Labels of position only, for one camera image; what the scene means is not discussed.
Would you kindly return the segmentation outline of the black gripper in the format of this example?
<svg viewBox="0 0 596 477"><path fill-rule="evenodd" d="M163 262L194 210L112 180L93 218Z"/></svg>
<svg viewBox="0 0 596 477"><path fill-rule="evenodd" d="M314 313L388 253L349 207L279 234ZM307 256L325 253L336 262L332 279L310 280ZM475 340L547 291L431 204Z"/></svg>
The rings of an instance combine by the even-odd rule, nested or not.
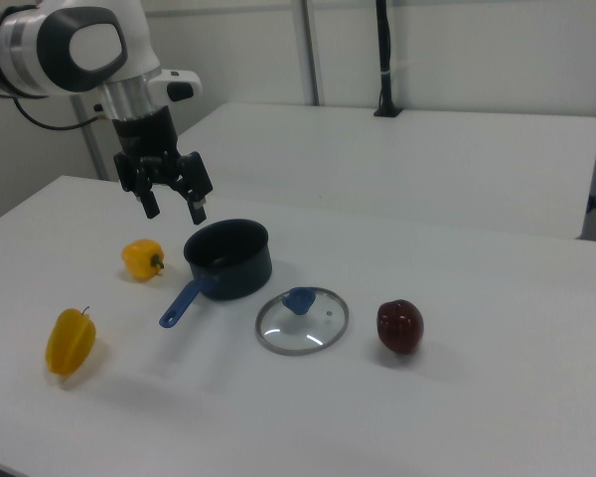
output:
<svg viewBox="0 0 596 477"><path fill-rule="evenodd" d="M146 217L154 219L160 209L152 181L139 159L158 157L164 160L161 170L175 172L173 189L185 199L193 224L204 222L206 196L214 187L198 152L180 155L170 108L160 107L141 118L113 119L112 124L121 145L121 151L113 158L121 188L135 196Z"/></svg>

